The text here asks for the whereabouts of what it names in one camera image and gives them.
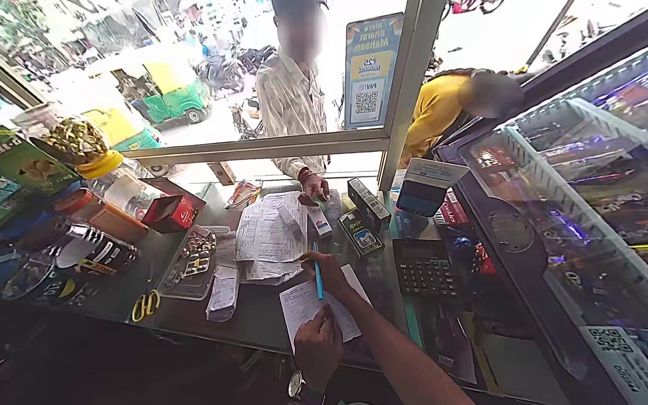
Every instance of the white box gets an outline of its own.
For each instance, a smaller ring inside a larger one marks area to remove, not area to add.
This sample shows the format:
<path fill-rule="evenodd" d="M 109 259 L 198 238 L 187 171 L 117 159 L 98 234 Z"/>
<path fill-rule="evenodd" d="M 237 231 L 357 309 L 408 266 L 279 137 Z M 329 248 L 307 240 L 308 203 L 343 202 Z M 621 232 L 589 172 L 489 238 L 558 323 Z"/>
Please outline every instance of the white box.
<path fill-rule="evenodd" d="M 276 210 L 279 211 L 279 216 L 282 217 L 283 222 L 292 232 L 292 235 L 294 235 L 294 237 L 297 239 L 303 239 L 304 234 L 302 234 L 302 227 L 299 226 L 299 223 L 297 222 L 297 220 L 294 219 L 292 213 L 289 212 L 287 207 L 280 205 L 279 207 L 276 208 Z"/>
<path fill-rule="evenodd" d="M 329 225 L 329 221 L 326 220 L 321 208 L 308 206 L 307 214 L 309 214 L 309 218 L 311 218 L 312 224 L 314 224 L 314 229 L 317 230 L 320 237 L 324 238 L 331 235 L 333 229 Z"/>

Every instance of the auto rickshaw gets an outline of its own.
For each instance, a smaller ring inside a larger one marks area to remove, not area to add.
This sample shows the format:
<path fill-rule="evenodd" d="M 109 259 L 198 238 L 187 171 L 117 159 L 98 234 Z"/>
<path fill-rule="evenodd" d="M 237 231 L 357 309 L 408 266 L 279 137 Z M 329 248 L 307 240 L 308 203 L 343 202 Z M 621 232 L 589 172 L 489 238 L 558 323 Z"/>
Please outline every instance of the auto rickshaw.
<path fill-rule="evenodd" d="M 70 111 L 90 119 L 106 136 L 109 147 L 126 152 L 138 149 L 164 148 L 159 130 L 149 124 L 124 97 L 110 85 L 87 79 L 76 89 L 63 92 L 59 98 Z M 149 166 L 155 176 L 164 176 L 169 166 Z"/>
<path fill-rule="evenodd" d="M 86 73 L 113 77 L 111 83 L 152 124 L 178 117 L 196 124 L 211 109 L 210 89 L 192 69 L 196 58 L 191 47 L 155 44 L 98 60 Z"/>

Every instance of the wristwatch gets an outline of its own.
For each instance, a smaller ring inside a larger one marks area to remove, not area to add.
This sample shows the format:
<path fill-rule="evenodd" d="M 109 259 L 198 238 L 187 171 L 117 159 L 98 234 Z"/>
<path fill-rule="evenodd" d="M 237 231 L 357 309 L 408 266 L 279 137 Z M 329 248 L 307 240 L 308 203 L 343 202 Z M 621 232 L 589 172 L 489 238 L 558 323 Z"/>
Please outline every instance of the wristwatch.
<path fill-rule="evenodd" d="M 302 377 L 302 372 L 297 370 L 289 380 L 289 397 L 305 405 L 324 404 L 324 394 L 312 390 Z"/>

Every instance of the finger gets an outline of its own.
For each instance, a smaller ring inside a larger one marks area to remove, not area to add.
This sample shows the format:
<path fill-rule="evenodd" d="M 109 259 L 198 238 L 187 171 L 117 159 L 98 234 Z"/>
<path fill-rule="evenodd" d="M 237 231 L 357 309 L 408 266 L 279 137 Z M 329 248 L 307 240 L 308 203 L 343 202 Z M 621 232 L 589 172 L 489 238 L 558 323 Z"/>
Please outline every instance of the finger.
<path fill-rule="evenodd" d="M 312 197 L 304 192 L 299 194 L 299 204 L 302 206 L 318 207 L 318 204 L 314 202 Z"/>
<path fill-rule="evenodd" d="M 322 328 L 319 331 L 319 336 L 326 339 L 329 345 L 334 344 L 334 324 L 334 316 L 329 315 L 327 316 L 327 319 L 324 320 L 324 324 L 322 324 Z"/>
<path fill-rule="evenodd" d="M 311 260 L 309 260 L 307 262 L 301 262 L 301 268 L 304 269 L 304 271 L 302 273 L 304 274 L 304 276 L 308 280 L 311 280 L 311 281 L 316 280 L 317 271 L 314 270 L 314 265 L 312 264 Z"/>
<path fill-rule="evenodd" d="M 315 260 L 321 264 L 321 262 L 323 262 L 325 258 L 326 255 L 324 253 L 310 250 L 309 252 L 302 254 L 299 257 L 299 260 Z"/>
<path fill-rule="evenodd" d="M 312 188 L 307 194 L 309 194 L 310 196 L 315 196 L 316 195 L 317 198 L 319 198 L 319 201 L 325 201 L 323 199 L 324 194 L 322 193 L 322 186 L 321 186 L 321 184 L 319 182 L 316 182 L 316 183 L 312 184 Z"/>
<path fill-rule="evenodd" d="M 307 329 L 311 327 L 311 326 L 308 327 L 307 326 L 308 324 L 309 322 L 304 322 L 299 326 L 299 328 L 297 329 L 297 333 L 294 335 L 294 343 L 301 342 L 302 340 L 306 340 Z"/>
<path fill-rule="evenodd" d="M 312 325 L 316 327 L 317 332 L 321 329 L 322 325 L 324 325 L 324 320 L 326 319 L 327 315 L 329 315 L 329 306 L 326 305 L 319 309 L 319 312 L 317 312 L 316 315 L 314 315 L 314 319 L 311 320 Z"/>
<path fill-rule="evenodd" d="M 329 199 L 329 183 L 324 179 L 322 179 L 322 191 L 324 192 L 324 197 L 326 198 L 325 201 L 328 200 Z"/>

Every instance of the person in yellow shirt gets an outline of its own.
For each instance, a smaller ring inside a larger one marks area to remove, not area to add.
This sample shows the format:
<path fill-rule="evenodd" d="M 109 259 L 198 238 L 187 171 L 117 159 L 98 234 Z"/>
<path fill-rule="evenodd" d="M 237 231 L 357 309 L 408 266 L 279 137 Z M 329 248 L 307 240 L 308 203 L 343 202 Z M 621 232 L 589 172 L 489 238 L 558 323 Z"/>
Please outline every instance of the person in yellow shirt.
<path fill-rule="evenodd" d="M 480 74 L 480 80 L 470 80 Z M 419 90 L 399 169 L 406 169 L 411 158 L 424 157 L 442 135 L 453 134 L 475 116 L 502 116 L 506 113 L 503 107 L 516 106 L 512 96 L 523 98 L 521 89 L 512 91 L 510 86 L 518 87 L 516 81 L 499 75 L 506 72 L 494 75 L 488 69 L 454 69 L 437 73 L 425 83 Z"/>

